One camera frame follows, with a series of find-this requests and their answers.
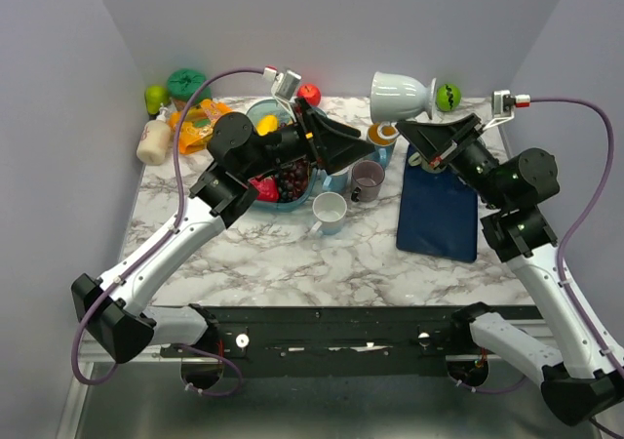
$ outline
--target green apple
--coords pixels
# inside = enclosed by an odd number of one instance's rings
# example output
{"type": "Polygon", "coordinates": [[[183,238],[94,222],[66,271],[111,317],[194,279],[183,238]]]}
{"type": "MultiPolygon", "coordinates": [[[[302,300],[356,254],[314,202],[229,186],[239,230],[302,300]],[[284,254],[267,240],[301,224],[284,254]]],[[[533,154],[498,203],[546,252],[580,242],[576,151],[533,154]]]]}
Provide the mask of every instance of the green apple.
{"type": "Polygon", "coordinates": [[[164,86],[152,85],[145,90],[145,105],[147,113],[155,115],[160,109],[160,104],[169,105],[169,93],[164,86]]]}

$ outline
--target red grapes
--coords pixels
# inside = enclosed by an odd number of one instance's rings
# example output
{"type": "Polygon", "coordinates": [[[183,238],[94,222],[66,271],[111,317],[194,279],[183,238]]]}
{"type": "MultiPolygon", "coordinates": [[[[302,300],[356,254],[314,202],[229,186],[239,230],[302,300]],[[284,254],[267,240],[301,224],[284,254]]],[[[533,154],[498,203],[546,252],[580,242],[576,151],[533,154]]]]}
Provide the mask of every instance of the red grapes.
{"type": "Polygon", "coordinates": [[[275,175],[278,203],[289,203],[298,199],[308,188],[310,163],[306,159],[299,159],[283,168],[275,175]]]}

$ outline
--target bottle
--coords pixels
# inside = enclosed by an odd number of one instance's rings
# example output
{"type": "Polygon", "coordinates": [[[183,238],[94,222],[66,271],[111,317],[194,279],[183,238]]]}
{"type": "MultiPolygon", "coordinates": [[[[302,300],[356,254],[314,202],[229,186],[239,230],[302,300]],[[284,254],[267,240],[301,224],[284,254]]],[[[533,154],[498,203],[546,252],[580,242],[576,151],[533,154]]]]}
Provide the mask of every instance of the bottle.
{"type": "Polygon", "coordinates": [[[147,166],[158,166],[165,162],[172,135],[172,130],[167,125],[167,112],[167,108],[161,104],[156,120],[147,122],[140,136],[136,157],[147,166]]]}

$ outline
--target metal floor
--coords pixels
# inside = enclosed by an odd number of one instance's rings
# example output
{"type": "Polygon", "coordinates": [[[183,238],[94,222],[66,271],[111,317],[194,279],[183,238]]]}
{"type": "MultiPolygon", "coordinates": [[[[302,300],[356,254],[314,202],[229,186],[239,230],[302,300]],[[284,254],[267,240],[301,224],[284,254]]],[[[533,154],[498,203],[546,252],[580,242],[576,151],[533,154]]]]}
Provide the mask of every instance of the metal floor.
{"type": "MultiPolygon", "coordinates": [[[[100,376],[107,366],[95,368],[100,376]]],[[[494,362],[487,386],[519,378],[494,362]]],[[[178,363],[130,363],[91,387],[82,439],[446,439],[599,438],[588,423],[559,423],[527,383],[492,396],[457,389],[448,379],[250,379],[224,399],[185,392],[178,363]]]]}

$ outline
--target green ball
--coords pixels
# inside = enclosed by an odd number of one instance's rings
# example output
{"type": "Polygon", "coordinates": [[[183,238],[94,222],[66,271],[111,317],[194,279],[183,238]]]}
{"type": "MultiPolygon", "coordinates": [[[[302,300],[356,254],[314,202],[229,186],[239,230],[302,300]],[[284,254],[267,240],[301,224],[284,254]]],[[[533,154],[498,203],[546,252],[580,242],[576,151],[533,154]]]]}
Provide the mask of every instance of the green ball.
{"type": "Polygon", "coordinates": [[[438,93],[436,94],[436,104],[443,112],[451,112],[459,106],[460,101],[461,93],[459,92],[459,88],[455,85],[446,83],[438,88],[438,93]]]}

